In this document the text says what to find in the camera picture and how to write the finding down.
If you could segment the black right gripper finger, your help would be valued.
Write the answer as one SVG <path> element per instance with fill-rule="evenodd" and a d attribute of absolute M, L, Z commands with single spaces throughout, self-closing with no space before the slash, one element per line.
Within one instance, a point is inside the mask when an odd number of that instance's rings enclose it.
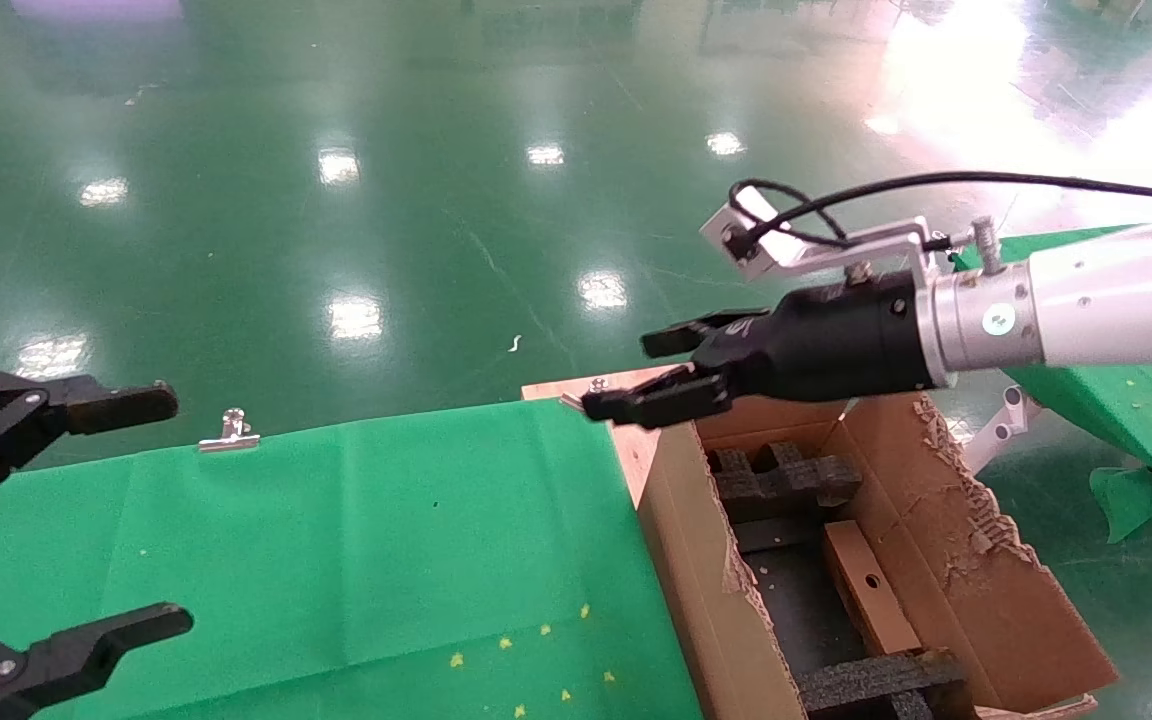
<path fill-rule="evenodd" d="M 732 388 L 721 373 L 677 366 L 627 389 L 591 391 L 581 396 L 589 420 L 616 427 L 658 430 L 727 414 Z"/>
<path fill-rule="evenodd" d="M 770 306 L 730 309 L 698 316 L 685 323 L 641 336 L 647 357 L 689 354 L 692 361 L 744 361 L 772 350 Z"/>

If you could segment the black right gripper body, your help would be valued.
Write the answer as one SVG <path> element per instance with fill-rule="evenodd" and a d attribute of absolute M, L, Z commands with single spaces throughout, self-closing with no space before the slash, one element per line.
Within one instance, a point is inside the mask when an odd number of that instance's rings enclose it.
<path fill-rule="evenodd" d="M 914 275 L 787 293 L 768 314 L 708 334 L 691 356 L 732 395 L 831 402 L 933 387 Z"/>

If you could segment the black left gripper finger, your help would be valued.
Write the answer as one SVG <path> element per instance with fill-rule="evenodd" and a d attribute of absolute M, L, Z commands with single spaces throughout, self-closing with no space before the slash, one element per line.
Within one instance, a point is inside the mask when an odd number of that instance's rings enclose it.
<path fill-rule="evenodd" d="M 177 602 L 154 602 L 36 641 L 24 651 L 0 641 L 0 719 L 38 712 L 101 691 L 123 657 L 191 632 L 195 617 Z"/>
<path fill-rule="evenodd" d="M 108 388 L 91 376 L 32 381 L 0 373 L 0 484 L 63 435 L 141 427 L 177 414 L 168 382 Z"/>

